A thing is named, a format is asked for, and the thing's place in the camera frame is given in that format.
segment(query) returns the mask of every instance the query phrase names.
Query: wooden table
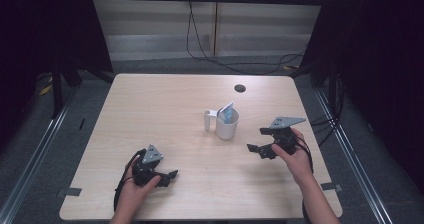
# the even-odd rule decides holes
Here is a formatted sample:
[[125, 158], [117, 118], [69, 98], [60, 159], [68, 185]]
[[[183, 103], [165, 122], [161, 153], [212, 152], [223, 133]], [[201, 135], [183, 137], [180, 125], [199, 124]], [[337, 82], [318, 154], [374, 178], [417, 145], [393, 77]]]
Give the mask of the wooden table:
[[[234, 87], [242, 84], [243, 93]], [[235, 137], [204, 129], [203, 113], [230, 101], [240, 113]], [[136, 215], [143, 220], [288, 219], [302, 217], [302, 196], [286, 164], [261, 159], [246, 144], [265, 145], [276, 116], [307, 118], [288, 77], [120, 74], [115, 78], [60, 210], [65, 220], [106, 220], [114, 190], [132, 155], [149, 144], [164, 155], [156, 171], [179, 170], [167, 188], [155, 188]], [[305, 136], [319, 183], [331, 182], [309, 121]], [[337, 216], [335, 190], [324, 191]]]

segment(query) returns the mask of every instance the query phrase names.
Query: person's right hand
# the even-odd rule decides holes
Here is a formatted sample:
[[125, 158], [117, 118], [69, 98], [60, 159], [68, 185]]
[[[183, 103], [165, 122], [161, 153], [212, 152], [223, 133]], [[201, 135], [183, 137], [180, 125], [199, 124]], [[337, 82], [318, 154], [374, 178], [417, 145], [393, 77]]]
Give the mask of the person's right hand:
[[[295, 128], [292, 128], [292, 131], [298, 137], [297, 142], [306, 147], [306, 144], [303, 142], [303, 134]], [[275, 154], [286, 162], [289, 171], [293, 175], [294, 181], [298, 185], [304, 184], [310, 177], [313, 177], [308, 155], [300, 147], [296, 147], [296, 152], [293, 153], [293, 155], [289, 155], [277, 144], [273, 144], [271, 148]]]

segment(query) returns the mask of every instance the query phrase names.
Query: human hand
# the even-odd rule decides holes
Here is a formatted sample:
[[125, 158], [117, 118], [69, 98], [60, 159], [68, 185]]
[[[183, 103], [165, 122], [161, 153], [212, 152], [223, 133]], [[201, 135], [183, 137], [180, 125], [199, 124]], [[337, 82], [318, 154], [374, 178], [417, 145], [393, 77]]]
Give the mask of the human hand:
[[146, 199], [147, 194], [156, 187], [161, 179], [160, 176], [155, 176], [143, 187], [137, 186], [133, 178], [131, 178], [132, 166], [137, 159], [138, 158], [135, 158], [135, 160], [131, 163], [131, 166], [128, 168], [125, 175], [124, 180], [128, 180], [122, 187], [115, 215], [112, 217], [110, 223], [130, 223], [133, 216]]
[[[295, 128], [292, 128], [292, 131], [298, 137], [297, 142], [306, 147], [306, 143], [303, 141], [303, 134]], [[293, 155], [289, 155], [277, 144], [273, 144], [271, 148], [275, 154], [286, 162], [289, 171], [293, 175], [294, 181], [298, 185], [304, 184], [310, 179], [310, 177], [313, 177], [308, 154], [306, 154], [306, 152], [300, 147], [296, 147], [296, 152], [293, 153]]]

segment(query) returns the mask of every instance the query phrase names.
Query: gray carpet floor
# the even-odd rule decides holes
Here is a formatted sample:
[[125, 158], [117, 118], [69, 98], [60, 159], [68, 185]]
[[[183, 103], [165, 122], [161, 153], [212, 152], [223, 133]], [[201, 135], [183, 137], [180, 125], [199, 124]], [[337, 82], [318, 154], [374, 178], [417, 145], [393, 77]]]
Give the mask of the gray carpet floor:
[[[226, 57], [225, 63], [262, 62], [277, 63], [280, 57]], [[290, 62], [297, 65], [299, 59]], [[234, 71], [223, 65], [193, 58], [164, 59], [150, 61], [131, 61], [113, 63], [117, 73], [186, 73], [186, 74], [222, 74], [244, 75], [264, 74], [273, 71], [275, 65], [231, 65]], [[267, 75], [287, 75], [290, 71], [279, 66], [275, 72]], [[69, 187], [85, 146], [94, 128], [110, 84], [82, 72], [83, 82], [71, 100], [68, 113], [57, 132], [42, 165], [31, 183], [13, 223], [73, 223], [63, 221], [59, 210], [63, 203], [57, 197], [59, 189]], [[37, 83], [37, 91], [47, 80]], [[309, 120], [322, 121], [324, 112], [315, 95], [316, 88], [310, 84], [308, 75], [295, 79], [300, 97]], [[65, 95], [69, 88], [65, 85]], [[0, 204], [10, 194], [27, 161], [31, 158], [39, 141], [50, 123], [53, 111], [52, 93], [39, 96], [34, 94], [25, 112], [21, 128], [11, 139], [8, 148], [0, 155]], [[424, 223], [424, 198], [402, 168], [387, 153], [381, 139], [369, 132], [367, 121], [348, 96], [342, 111], [341, 125], [362, 162], [376, 191], [381, 196], [393, 223]], [[314, 126], [318, 142], [324, 139], [331, 128], [328, 124]], [[321, 148], [324, 160], [333, 183], [339, 184], [338, 192], [343, 215], [342, 223], [378, 223], [373, 210], [358, 184], [355, 175], [334, 135], [328, 138]], [[230, 223], [283, 223], [283, 221], [231, 221]], [[288, 223], [303, 223], [303, 220], [288, 220]]]

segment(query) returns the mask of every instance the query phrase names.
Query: light wood tabletop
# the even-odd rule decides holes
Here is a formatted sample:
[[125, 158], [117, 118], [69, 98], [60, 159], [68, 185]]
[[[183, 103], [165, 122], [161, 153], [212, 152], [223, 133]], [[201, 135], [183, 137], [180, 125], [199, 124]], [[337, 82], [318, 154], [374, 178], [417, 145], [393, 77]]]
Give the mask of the light wood tabletop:
[[[234, 87], [242, 84], [246, 91]], [[203, 113], [230, 101], [240, 119], [236, 134], [222, 140], [204, 128]], [[140, 220], [235, 220], [301, 218], [302, 195], [280, 158], [261, 159], [246, 144], [265, 145], [261, 135], [276, 116], [306, 118], [289, 77], [120, 74], [110, 89], [72, 181], [79, 196], [67, 196], [65, 220], [107, 220], [125, 164], [153, 144], [164, 156], [157, 172], [178, 170], [139, 209]], [[318, 183], [331, 182], [309, 120], [294, 125], [304, 134]], [[335, 190], [324, 194], [337, 216]]]

